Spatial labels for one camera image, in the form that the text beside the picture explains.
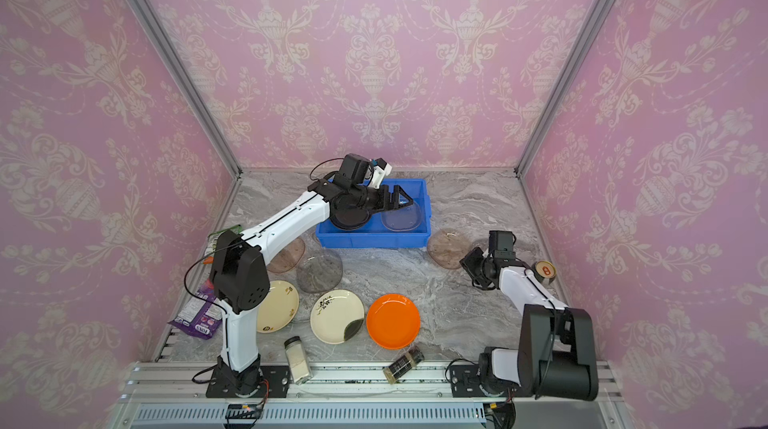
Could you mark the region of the clear glass plate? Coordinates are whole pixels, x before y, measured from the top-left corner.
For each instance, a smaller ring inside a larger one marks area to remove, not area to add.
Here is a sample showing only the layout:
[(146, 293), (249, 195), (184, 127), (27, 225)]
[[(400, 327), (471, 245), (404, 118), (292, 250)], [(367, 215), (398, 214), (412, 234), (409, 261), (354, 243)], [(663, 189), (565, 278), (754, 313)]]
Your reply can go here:
[(383, 226), (391, 232), (411, 232), (416, 230), (422, 222), (422, 210), (414, 202), (408, 207), (384, 212), (381, 215)]

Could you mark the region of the pinkish translucent plate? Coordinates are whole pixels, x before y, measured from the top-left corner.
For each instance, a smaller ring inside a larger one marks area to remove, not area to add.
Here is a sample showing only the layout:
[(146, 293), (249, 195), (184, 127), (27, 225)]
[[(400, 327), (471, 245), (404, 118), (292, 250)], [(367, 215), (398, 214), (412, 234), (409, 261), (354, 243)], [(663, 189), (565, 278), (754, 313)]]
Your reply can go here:
[(460, 261), (472, 249), (469, 238), (453, 229), (441, 229), (430, 236), (427, 252), (430, 258), (443, 269), (458, 270)]

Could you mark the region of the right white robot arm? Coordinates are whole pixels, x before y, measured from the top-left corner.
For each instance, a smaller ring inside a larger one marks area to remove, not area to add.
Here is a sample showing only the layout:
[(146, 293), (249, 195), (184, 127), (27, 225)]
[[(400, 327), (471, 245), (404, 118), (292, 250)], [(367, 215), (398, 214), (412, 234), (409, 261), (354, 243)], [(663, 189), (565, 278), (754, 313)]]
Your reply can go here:
[(523, 261), (516, 243), (513, 232), (491, 230), (486, 250), (475, 247), (460, 260), (474, 288), (500, 291), (521, 315), (516, 349), (487, 347), (478, 356), (478, 384), (508, 398), (593, 401), (599, 377), (591, 316), (554, 296), (546, 287), (557, 277), (554, 264)]

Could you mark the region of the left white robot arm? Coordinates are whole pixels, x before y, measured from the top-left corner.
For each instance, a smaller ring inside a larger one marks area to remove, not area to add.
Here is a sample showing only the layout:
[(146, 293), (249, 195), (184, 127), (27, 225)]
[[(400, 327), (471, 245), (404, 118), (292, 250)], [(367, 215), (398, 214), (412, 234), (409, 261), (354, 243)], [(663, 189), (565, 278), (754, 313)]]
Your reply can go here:
[(293, 203), (266, 221), (235, 233), (223, 232), (213, 254), (210, 281), (222, 310), (223, 346), (217, 369), (235, 384), (260, 379), (257, 345), (258, 307), (268, 295), (267, 266), (287, 245), (326, 221), (343, 231), (363, 227), (375, 214), (414, 204), (399, 185), (384, 179), (391, 173), (382, 159), (346, 155), (339, 169), (317, 178)]

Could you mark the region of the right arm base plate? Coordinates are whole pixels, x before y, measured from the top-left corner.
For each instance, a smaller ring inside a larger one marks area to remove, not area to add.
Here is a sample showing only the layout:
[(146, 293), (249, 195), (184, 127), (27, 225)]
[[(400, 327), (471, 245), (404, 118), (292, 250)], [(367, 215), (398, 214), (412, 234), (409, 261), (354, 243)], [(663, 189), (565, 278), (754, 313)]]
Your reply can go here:
[(445, 378), (456, 398), (501, 397), (523, 398), (530, 394), (520, 384), (496, 378), (488, 368), (467, 360), (451, 361)]

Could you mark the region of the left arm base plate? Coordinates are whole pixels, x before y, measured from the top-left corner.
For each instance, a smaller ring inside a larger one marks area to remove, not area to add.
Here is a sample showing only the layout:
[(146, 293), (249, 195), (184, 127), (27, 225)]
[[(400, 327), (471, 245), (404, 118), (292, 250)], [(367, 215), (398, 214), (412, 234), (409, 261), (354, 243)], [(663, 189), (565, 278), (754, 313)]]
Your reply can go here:
[(239, 373), (218, 361), (205, 396), (209, 399), (284, 399), (290, 385), (291, 375), (287, 365), (260, 365)]

